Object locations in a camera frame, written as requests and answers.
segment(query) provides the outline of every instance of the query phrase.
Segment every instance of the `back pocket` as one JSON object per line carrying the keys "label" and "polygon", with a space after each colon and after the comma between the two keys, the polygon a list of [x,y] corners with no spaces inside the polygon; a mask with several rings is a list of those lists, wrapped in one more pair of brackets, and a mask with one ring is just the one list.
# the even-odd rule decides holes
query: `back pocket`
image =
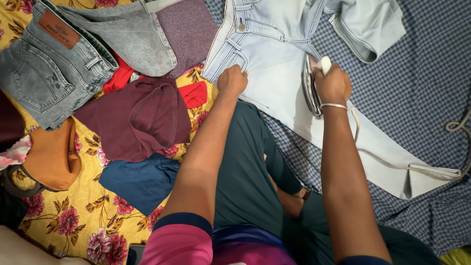
{"label": "back pocket", "polygon": [[75,87],[61,74],[46,54],[21,41],[21,62],[11,75],[18,101],[37,112],[43,112],[65,98]]}

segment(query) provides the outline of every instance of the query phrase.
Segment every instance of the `hand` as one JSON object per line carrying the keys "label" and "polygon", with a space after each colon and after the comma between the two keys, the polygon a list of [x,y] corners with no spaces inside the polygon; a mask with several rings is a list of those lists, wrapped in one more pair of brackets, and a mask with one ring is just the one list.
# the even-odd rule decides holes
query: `hand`
{"label": "hand", "polygon": [[346,105],[352,93],[352,86],[349,75],[340,69],[339,64],[332,64],[329,72],[323,76],[322,70],[313,67],[312,72],[316,79],[316,90],[321,103],[333,103]]}
{"label": "hand", "polygon": [[241,73],[240,65],[234,65],[222,72],[218,79],[219,92],[234,93],[239,96],[247,87],[249,71]]}

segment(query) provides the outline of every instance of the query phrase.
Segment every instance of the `dark green pants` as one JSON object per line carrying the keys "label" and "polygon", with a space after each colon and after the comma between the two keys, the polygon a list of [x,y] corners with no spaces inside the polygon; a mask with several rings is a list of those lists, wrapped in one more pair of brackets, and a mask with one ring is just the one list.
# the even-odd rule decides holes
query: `dark green pants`
{"label": "dark green pants", "polygon": [[[287,193],[301,190],[257,108],[238,102],[219,170],[214,226],[255,224],[279,237],[298,264],[333,264],[322,196],[312,192],[299,219],[294,220],[283,212],[268,173]],[[412,235],[379,228],[394,264],[440,264],[432,250]]]}

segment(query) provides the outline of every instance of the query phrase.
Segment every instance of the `pink sleeve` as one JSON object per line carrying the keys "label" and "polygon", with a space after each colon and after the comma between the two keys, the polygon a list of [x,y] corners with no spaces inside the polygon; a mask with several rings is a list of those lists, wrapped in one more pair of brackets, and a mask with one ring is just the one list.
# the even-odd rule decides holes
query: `pink sleeve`
{"label": "pink sleeve", "polygon": [[188,224],[169,224],[152,232],[139,265],[210,265],[208,233]]}

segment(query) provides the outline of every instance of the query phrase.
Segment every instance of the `grey jeans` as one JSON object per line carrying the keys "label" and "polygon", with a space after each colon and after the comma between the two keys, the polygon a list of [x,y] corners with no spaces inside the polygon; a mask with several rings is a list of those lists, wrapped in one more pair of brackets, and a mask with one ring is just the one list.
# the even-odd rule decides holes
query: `grey jeans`
{"label": "grey jeans", "polygon": [[0,87],[45,130],[57,129],[118,68],[110,48],[147,75],[176,65],[143,0],[96,10],[38,0],[23,36],[0,51]]}

